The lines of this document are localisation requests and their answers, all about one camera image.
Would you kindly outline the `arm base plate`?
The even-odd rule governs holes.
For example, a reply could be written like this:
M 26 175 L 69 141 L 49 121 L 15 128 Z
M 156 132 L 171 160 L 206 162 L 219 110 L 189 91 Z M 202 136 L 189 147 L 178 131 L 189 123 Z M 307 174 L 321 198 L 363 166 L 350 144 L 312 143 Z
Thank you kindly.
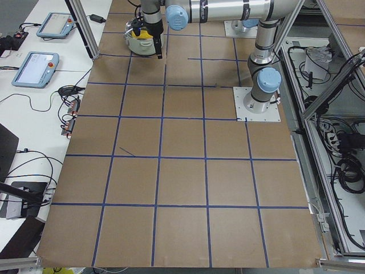
M 224 21 L 225 35 L 231 38 L 255 38 L 257 35 L 258 19 L 245 21 Z
M 275 96 L 268 102 L 253 99 L 251 87 L 233 87 L 236 119 L 240 122 L 280 122 L 281 117 Z

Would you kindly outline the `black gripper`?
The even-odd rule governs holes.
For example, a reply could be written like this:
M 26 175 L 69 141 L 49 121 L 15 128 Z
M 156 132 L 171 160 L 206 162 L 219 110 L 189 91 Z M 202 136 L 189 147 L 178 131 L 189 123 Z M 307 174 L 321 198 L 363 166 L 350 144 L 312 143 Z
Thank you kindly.
M 149 35 L 154 37 L 154 47 L 155 47 L 155 52 L 156 52 L 157 58 L 162 59 L 163 58 L 162 41 L 161 41 L 160 36 L 164 31 L 163 21 L 159 20 L 156 23 L 145 22 L 145 27 L 147 28 Z

